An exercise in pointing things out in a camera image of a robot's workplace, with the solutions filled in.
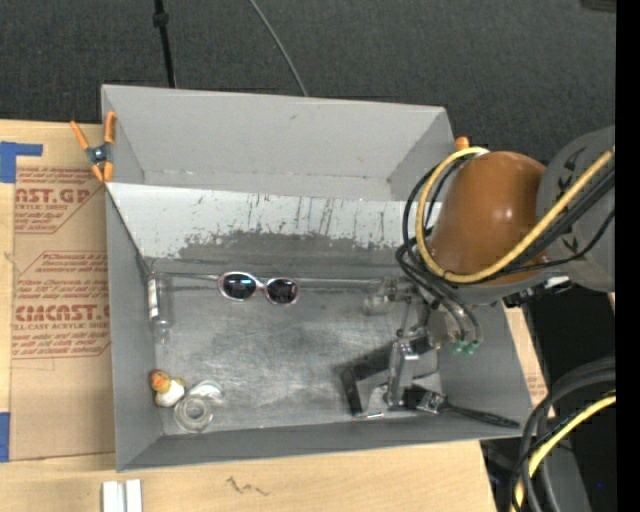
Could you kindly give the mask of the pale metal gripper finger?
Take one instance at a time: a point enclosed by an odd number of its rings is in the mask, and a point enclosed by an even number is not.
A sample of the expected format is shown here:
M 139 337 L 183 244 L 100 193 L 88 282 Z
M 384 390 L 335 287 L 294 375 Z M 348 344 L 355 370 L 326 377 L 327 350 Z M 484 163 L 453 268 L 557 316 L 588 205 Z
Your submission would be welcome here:
M 390 407 L 401 405 L 404 393 L 405 377 L 408 370 L 407 357 L 404 353 L 394 353 L 390 359 L 389 379 L 385 394 L 385 401 Z
M 401 340 L 397 345 L 397 388 L 438 370 L 438 350 L 425 339 Z

